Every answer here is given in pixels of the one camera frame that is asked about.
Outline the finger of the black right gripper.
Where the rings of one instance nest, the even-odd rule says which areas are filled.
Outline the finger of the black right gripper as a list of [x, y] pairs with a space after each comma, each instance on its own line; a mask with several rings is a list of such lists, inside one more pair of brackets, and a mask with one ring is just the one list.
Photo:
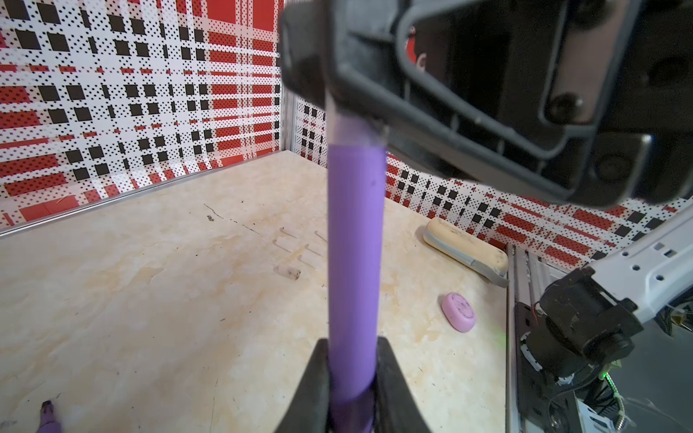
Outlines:
[[692, 191], [689, 1], [328, 1], [335, 101], [420, 171], [550, 203]]
[[318, 108], [334, 106], [325, 65], [331, 1], [295, 1], [279, 21], [282, 80], [292, 93]]

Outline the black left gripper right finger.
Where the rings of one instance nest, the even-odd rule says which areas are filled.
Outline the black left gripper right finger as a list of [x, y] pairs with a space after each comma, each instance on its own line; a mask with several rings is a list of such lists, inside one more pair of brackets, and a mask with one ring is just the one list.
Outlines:
[[385, 337], [378, 338], [376, 354], [374, 431], [430, 432]]

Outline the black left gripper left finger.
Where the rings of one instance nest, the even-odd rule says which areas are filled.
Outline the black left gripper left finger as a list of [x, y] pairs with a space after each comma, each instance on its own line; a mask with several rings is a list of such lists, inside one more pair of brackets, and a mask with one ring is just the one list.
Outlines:
[[330, 368], [328, 339], [313, 348], [299, 385], [275, 432], [328, 432], [330, 426]]

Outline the translucent light purple cap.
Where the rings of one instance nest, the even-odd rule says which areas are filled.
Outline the translucent light purple cap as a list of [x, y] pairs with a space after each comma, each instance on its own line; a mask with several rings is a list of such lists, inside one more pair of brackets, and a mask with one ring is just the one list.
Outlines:
[[343, 108], [326, 94], [326, 119], [328, 145], [366, 148], [385, 148], [383, 133], [368, 120]]

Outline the light purple marker pen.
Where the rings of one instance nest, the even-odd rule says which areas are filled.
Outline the light purple marker pen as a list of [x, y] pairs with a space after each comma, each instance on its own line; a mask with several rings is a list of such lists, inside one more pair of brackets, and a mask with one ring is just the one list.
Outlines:
[[384, 182], [383, 148], [328, 149], [328, 367], [337, 432], [368, 432], [374, 418]]

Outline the violet marker pen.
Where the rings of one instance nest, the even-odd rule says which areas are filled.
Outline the violet marker pen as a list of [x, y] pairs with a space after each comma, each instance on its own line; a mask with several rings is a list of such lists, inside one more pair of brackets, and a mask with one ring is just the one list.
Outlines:
[[55, 414], [51, 401], [42, 403], [40, 409], [40, 423], [36, 433], [62, 433], [62, 427]]

